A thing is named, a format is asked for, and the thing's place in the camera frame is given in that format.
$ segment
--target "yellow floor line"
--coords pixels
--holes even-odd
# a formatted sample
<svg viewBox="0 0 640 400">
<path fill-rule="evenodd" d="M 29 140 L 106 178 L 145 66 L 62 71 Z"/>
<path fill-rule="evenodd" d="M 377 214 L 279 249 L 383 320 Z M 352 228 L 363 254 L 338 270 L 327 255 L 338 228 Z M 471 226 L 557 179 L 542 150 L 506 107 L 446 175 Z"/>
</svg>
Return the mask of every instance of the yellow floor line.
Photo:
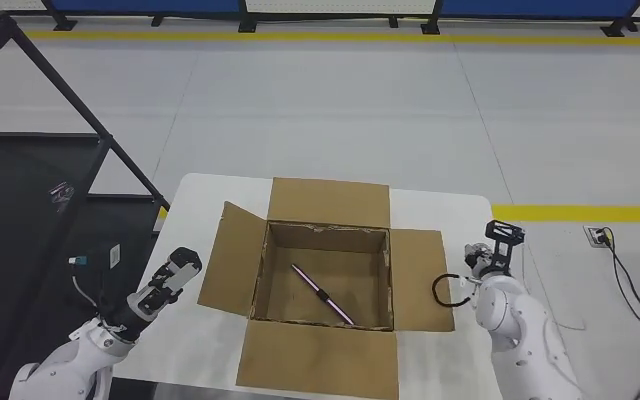
<svg viewBox="0 0 640 400">
<path fill-rule="evenodd" d="M 640 222 L 640 206 L 494 204 L 493 217 L 528 222 Z M 160 209 L 158 218 L 166 218 Z"/>
<path fill-rule="evenodd" d="M 331 32 L 108 32 L 108 31 L 28 31 L 31 39 L 142 40 L 142 41 L 350 41 L 469 43 L 502 45 L 640 46 L 640 38 L 570 36 L 422 35 L 408 33 Z"/>
</svg>

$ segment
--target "white table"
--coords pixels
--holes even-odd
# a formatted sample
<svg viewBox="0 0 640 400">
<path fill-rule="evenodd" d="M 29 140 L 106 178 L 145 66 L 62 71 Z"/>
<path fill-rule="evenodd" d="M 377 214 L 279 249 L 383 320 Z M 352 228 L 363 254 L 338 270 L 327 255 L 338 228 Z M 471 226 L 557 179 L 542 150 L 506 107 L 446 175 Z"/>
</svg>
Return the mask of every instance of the white table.
<svg viewBox="0 0 640 400">
<path fill-rule="evenodd" d="M 141 283 L 179 246 L 197 251 L 206 268 L 224 201 L 266 218 L 270 192 L 271 179 L 186 175 Z M 449 272 L 469 273 L 464 245 L 485 242 L 485 225 L 492 219 L 485 198 L 397 189 L 390 197 L 393 228 L 441 231 Z M 115 366 L 115 376 L 287 397 L 339 397 L 236 386 L 247 321 L 196 304 L 204 275 L 202 271 L 189 282 L 179 301 L 160 313 L 127 359 Z M 470 290 L 458 285 L 451 289 L 454 299 Z M 454 319 L 455 332 L 398 334 L 401 399 L 501 399 L 489 335 L 475 323 L 468 306 L 454 310 Z"/>
</svg>

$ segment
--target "cardboard box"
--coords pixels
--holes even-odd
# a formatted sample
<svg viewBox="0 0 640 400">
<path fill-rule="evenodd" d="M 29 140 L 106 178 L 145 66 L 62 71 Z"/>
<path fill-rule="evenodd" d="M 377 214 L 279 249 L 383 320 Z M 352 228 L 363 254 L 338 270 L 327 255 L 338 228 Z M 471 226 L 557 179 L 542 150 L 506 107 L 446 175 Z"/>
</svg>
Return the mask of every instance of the cardboard box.
<svg viewBox="0 0 640 400">
<path fill-rule="evenodd" d="M 240 386 L 396 399 L 394 331 L 454 329 L 445 272 L 440 232 L 391 229 L 388 186 L 275 178 L 266 221 L 225 203 L 198 304 L 249 318 Z"/>
</svg>

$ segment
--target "electrical socket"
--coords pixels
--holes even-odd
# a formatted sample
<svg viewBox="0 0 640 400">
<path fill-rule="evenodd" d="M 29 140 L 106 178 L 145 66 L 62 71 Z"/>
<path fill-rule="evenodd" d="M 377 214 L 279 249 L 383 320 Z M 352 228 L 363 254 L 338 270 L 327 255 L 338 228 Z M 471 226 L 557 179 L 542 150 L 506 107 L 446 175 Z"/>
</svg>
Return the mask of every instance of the electrical socket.
<svg viewBox="0 0 640 400">
<path fill-rule="evenodd" d="M 587 240 L 589 240 L 589 244 L 591 247 L 595 248 L 606 248 L 606 243 L 602 240 L 604 238 L 604 233 L 597 234 L 596 231 L 602 229 L 600 226 L 583 226 L 584 233 L 587 235 Z"/>
</svg>

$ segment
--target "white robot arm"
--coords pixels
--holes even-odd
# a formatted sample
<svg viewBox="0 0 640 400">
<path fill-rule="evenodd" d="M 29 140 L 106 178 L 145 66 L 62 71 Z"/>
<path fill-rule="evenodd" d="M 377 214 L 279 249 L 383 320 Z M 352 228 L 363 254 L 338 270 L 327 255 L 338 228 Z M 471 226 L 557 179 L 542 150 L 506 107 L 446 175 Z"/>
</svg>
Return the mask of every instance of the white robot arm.
<svg viewBox="0 0 640 400">
<path fill-rule="evenodd" d="M 476 321 L 492 340 L 491 361 L 504 400 L 580 400 L 582 393 L 547 310 L 511 277 L 511 250 L 524 231 L 499 221 L 487 225 L 484 244 L 467 245 L 465 260 L 479 285 Z"/>
<path fill-rule="evenodd" d="M 77 329 L 42 364 L 27 364 L 14 380 L 9 400 L 106 400 L 113 365 L 124 360 L 140 333 L 182 287 L 202 269 L 198 254 L 180 247 L 151 281 L 127 297 L 126 304 Z"/>
</svg>

